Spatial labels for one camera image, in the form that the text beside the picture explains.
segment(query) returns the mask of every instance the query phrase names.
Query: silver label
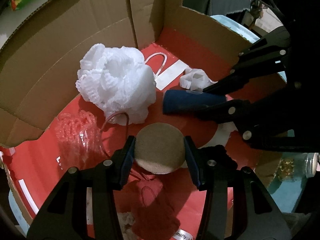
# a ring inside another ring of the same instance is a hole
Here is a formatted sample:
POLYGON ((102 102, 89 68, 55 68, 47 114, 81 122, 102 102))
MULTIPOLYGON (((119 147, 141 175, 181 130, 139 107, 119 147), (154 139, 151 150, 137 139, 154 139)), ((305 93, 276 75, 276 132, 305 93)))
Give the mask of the silver label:
POLYGON ((173 235, 174 239, 177 240, 192 240, 193 237, 191 234, 189 234, 186 231, 183 231, 182 229, 179 229, 174 235, 173 235))

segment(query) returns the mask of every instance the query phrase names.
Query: red surface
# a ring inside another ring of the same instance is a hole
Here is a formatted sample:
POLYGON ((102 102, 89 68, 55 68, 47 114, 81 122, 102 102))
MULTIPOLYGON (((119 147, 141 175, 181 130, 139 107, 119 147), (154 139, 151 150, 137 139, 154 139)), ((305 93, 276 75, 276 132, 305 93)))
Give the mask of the red surface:
MULTIPOLYGON (((230 66, 212 54, 208 49, 201 47, 193 40, 177 33, 174 30, 164 29, 159 40, 142 50, 145 58, 155 52, 164 52, 168 55, 165 70, 179 59, 191 68, 202 68, 212 80, 218 80, 228 74, 230 66)), ((154 72, 157 72, 163 61, 162 56, 155 56, 148 62, 154 72)), ((217 124, 203 122, 190 115, 163 115, 162 97, 165 90, 180 89, 179 78, 176 78, 163 91, 156 92, 156 102, 149 107, 149 115, 144 124, 131 124, 129 134, 136 135, 143 127, 155 122, 169 123, 178 128, 183 135, 190 135, 197 147, 206 144, 214 135, 217 124)), ((62 113, 77 114, 80 110, 90 111, 97 117, 98 126, 104 122, 103 112, 94 104, 85 102, 81 96, 72 100, 62 113)), ((61 171, 56 159, 60 156, 63 163, 64 156, 59 151, 54 128, 57 120, 53 120, 49 129, 36 141, 26 141, 15 147, 15 154, 10 155, 5 150, 4 162, 7 164, 11 178, 25 203, 29 213, 35 217, 22 193, 18 180, 24 179, 27 188, 38 208, 46 200, 58 180, 65 171, 61 171)), ((123 147, 125 127, 116 124, 107 124, 102 135, 104 147, 108 154, 123 147)), ((242 166, 255 167, 260 151, 251 149, 242 140, 237 132, 233 132, 226 146, 228 154, 242 166)), ((204 206, 205 192, 196 191, 190 178, 188 169, 179 169, 173 173, 157 176, 164 185, 164 190, 174 210, 174 215, 180 220, 180 228, 196 236, 204 206)), ((130 176, 129 181, 136 180, 130 176)), ((130 187, 123 191, 115 191, 115 201, 118 212, 130 211, 130 187)), ((231 205, 232 193, 229 194, 228 206, 231 205)))

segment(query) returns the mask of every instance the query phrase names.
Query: glass jar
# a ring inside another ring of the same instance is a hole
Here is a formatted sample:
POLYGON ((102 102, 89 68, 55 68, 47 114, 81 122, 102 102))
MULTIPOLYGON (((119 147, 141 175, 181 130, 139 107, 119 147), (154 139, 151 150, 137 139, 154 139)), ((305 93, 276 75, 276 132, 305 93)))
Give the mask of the glass jar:
POLYGON ((311 178, 316 174, 318 153, 302 153, 285 157, 280 161, 277 177, 280 181, 311 178))

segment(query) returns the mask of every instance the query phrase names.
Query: round brown object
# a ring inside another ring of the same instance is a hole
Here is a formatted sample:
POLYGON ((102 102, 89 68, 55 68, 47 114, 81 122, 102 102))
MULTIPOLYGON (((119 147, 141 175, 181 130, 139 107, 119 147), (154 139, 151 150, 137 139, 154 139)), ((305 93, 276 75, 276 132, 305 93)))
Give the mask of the round brown object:
POLYGON ((173 172, 185 161, 183 134, 167 123, 150 124, 137 134, 134 158, 153 174, 173 172))

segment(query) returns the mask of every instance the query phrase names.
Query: table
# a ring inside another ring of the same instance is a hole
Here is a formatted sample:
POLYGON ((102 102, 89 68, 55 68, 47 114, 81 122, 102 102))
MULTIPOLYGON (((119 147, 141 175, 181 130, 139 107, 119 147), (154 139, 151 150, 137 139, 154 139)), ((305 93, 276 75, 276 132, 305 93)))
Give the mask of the table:
POLYGON ((183 0, 182 6, 203 14, 224 15, 250 10, 250 0, 183 0))

